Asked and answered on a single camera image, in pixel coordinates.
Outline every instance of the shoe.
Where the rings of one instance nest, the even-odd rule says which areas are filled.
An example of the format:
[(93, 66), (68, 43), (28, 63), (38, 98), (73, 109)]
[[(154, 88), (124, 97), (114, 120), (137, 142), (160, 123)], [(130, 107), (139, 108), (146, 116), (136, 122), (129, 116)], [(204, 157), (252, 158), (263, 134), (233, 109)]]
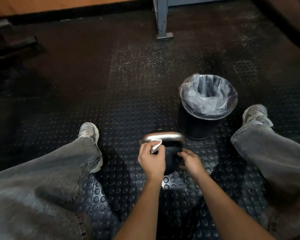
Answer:
[[(80, 132), (79, 132), (78, 138), (89, 138), (91, 141), (93, 141), (93, 143), (98, 148), (99, 130), (95, 124), (90, 123), (90, 122), (85, 122), (80, 127)], [(100, 160), (97, 163), (96, 167), (90, 171), (90, 173), (96, 173), (96, 172), (100, 171), (101, 166), (103, 165), (102, 154), (101, 154), (100, 150), (99, 150), (99, 153), (100, 153)]]
[(268, 119), (268, 112), (266, 107), (262, 104), (255, 104), (247, 108), (243, 115), (243, 124), (244, 125), (266, 125), (272, 127), (273, 124), (271, 120)]

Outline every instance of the trash can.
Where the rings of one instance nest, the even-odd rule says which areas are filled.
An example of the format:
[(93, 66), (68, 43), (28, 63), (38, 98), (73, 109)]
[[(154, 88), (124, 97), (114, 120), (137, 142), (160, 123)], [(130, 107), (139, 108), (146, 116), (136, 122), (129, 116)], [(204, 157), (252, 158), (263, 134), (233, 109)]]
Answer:
[(188, 77), (179, 87), (179, 94), (176, 126), (185, 137), (195, 141), (211, 136), (220, 120), (238, 103), (238, 93), (232, 84), (210, 74)]

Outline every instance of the hand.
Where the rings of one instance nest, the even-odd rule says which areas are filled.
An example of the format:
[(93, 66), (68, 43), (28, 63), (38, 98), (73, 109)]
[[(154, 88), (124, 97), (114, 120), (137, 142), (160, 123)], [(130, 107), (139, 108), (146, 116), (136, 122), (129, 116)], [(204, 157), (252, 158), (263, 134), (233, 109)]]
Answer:
[(158, 154), (151, 154), (150, 150), (153, 146), (157, 145), (158, 141), (150, 141), (144, 143), (140, 147), (138, 162), (143, 168), (149, 181), (159, 181), (164, 179), (164, 171), (166, 170), (166, 148), (164, 145), (158, 147)]
[(179, 152), (178, 155), (182, 157), (184, 161), (184, 166), (180, 165), (179, 167), (183, 170), (187, 170), (195, 183), (199, 182), (200, 177), (208, 174), (199, 157), (192, 151), (183, 148), (182, 152)]

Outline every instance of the plastic bag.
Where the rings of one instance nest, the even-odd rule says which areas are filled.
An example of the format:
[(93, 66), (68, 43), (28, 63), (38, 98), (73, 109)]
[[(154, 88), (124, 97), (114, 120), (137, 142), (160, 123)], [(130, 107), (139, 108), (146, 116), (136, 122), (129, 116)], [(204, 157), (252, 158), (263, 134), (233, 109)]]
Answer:
[(186, 111), (199, 119), (224, 118), (238, 103), (236, 89), (216, 75), (193, 74), (183, 81), (179, 93)]

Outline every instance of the pant leg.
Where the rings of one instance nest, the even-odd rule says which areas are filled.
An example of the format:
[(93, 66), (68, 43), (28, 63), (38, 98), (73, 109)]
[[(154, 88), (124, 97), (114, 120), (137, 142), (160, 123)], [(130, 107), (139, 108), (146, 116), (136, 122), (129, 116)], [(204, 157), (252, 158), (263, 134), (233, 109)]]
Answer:
[(91, 239), (75, 208), (101, 152), (88, 138), (0, 172), (0, 240)]
[(299, 239), (300, 144), (262, 124), (240, 128), (231, 142), (266, 179), (269, 208), (264, 227), (277, 239)]

